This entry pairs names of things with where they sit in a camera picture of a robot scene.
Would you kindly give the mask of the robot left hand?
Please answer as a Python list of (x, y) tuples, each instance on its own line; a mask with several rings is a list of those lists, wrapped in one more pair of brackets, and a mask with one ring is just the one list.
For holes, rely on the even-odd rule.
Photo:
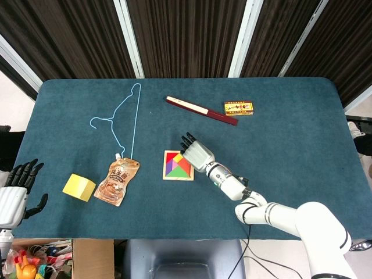
[(39, 204), (27, 209), (28, 196), (43, 163), (34, 159), (14, 167), (1, 186), (1, 229), (12, 230), (23, 220), (40, 213), (47, 204), (48, 194), (43, 194)]

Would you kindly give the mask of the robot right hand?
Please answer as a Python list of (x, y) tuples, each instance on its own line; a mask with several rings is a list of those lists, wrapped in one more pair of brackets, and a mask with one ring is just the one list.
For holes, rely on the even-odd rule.
[(181, 137), (181, 154), (196, 171), (203, 173), (209, 164), (215, 162), (215, 156), (189, 132), (186, 135)]

